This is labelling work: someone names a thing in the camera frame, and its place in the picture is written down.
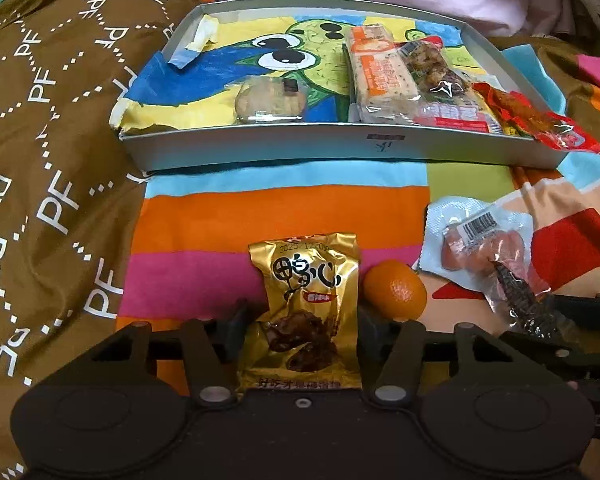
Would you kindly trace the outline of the grey shallow tray box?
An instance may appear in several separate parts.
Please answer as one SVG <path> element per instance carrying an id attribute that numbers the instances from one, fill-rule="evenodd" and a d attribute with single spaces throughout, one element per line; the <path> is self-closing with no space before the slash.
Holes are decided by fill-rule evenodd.
<path id="1" fill-rule="evenodd" d="M 450 25 L 483 69 L 478 82 L 521 93 L 542 112 L 547 105 L 530 82 L 504 55 L 470 25 L 427 11 L 365 0 L 228 0 L 205 3 L 190 11 L 158 52 L 172 56 L 191 44 L 206 15 L 219 23 L 282 16 L 388 16 Z M 362 122 L 280 122 L 211 128 L 121 133 L 124 147 L 143 170 L 319 159 L 414 159 L 430 162 L 555 168 L 565 158 L 530 136 L 506 130 L 478 133 L 427 126 L 363 124 Z"/>

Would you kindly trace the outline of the pink sausage packet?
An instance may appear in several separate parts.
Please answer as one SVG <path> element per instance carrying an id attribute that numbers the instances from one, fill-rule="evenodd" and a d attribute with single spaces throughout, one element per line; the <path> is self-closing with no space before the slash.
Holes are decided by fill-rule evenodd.
<path id="1" fill-rule="evenodd" d="M 427 207 L 418 267 L 500 300 L 504 292 L 495 266 L 501 263 L 539 295 L 550 286 L 532 264 L 533 233 L 531 214 L 470 197 L 446 196 Z"/>

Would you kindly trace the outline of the red nut snack packet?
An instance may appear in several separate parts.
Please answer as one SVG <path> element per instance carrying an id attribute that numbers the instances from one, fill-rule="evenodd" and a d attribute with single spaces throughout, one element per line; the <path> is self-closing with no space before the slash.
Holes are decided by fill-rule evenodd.
<path id="1" fill-rule="evenodd" d="M 416 84 L 419 99 L 410 119 L 417 125 L 478 133 L 503 130 L 472 82 L 446 60 L 437 36 L 407 41 L 401 58 Z"/>

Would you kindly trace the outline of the gold duck snack packet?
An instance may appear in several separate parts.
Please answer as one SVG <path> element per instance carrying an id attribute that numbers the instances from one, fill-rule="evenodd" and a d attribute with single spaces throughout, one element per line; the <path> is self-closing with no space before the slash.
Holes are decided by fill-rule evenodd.
<path id="1" fill-rule="evenodd" d="M 360 388 L 356 235 L 264 240 L 250 245 L 249 255 L 262 274 L 268 310 L 247 330 L 239 389 Z"/>

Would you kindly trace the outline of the red white tofu snack packet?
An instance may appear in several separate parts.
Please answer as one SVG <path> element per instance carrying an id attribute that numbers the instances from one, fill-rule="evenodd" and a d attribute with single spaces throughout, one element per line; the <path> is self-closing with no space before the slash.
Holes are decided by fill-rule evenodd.
<path id="1" fill-rule="evenodd" d="M 542 112 L 519 92 L 498 90 L 486 82 L 477 82 L 472 88 L 482 96 L 504 129 L 516 130 L 556 151 L 600 154 L 600 142 L 573 119 Z"/>

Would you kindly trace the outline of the colourful cartoon blanket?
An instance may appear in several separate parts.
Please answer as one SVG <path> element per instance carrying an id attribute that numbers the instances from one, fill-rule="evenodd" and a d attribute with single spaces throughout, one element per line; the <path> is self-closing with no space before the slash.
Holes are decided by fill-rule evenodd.
<path id="1" fill-rule="evenodd" d="M 600 56 L 553 38 L 498 46 L 546 96 L 600 141 Z M 170 330 L 261 302 L 250 244 L 352 232 L 361 264 L 414 262 L 429 203 L 475 197 L 531 214 L 533 264 L 560 294 L 600 293 L 600 156 L 569 155 L 552 171 L 420 162 L 302 162 L 151 177 L 146 185 L 117 323 Z"/>

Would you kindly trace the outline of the brown PF patterned quilt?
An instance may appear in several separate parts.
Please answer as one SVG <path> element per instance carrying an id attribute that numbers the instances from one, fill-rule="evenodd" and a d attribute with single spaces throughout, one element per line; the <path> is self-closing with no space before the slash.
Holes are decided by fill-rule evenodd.
<path id="1" fill-rule="evenodd" d="M 147 176 L 109 116 L 199 3 L 0 3 L 0 479 L 16 401 L 114 331 Z"/>

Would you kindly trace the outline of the cartoon drawing paper liner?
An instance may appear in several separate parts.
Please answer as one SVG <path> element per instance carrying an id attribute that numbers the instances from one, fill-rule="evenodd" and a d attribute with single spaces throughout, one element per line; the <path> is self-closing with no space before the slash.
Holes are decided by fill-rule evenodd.
<path id="1" fill-rule="evenodd" d="M 388 16 L 296 15 L 221 24 L 206 15 L 194 41 L 172 56 L 157 52 L 117 100 L 109 123 L 117 132 L 185 130 L 240 124 L 234 101 L 252 76 L 289 77 L 306 86 L 303 122 L 361 122 L 354 104 L 346 36 L 351 27 L 381 24 L 399 46 L 437 36 L 449 64 L 479 81 L 484 71 L 458 28 Z"/>

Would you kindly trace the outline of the orange white cake bar packet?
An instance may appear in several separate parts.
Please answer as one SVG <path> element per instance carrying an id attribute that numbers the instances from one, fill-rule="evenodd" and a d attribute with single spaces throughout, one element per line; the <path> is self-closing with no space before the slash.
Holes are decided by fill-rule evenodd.
<path id="1" fill-rule="evenodd" d="M 354 26 L 347 32 L 346 46 L 360 121 L 412 124 L 422 96 L 392 33 L 381 24 Z"/>

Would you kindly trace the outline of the small orange mandarin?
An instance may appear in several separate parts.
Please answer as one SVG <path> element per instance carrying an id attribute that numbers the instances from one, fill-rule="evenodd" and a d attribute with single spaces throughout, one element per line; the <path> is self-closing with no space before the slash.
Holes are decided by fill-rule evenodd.
<path id="1" fill-rule="evenodd" d="M 385 318 L 404 322 L 424 313 L 427 289 L 418 274 L 399 260 L 385 260 L 372 266 L 364 276 L 363 295 L 368 304 Z"/>

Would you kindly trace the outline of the round cookie clear wrapper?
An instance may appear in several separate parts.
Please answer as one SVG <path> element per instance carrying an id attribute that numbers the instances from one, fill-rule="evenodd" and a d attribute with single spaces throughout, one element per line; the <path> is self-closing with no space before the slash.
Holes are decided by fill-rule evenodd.
<path id="1" fill-rule="evenodd" d="M 240 86 L 234 110 L 245 125 L 303 122 L 308 101 L 306 86 L 297 79 L 252 76 Z"/>

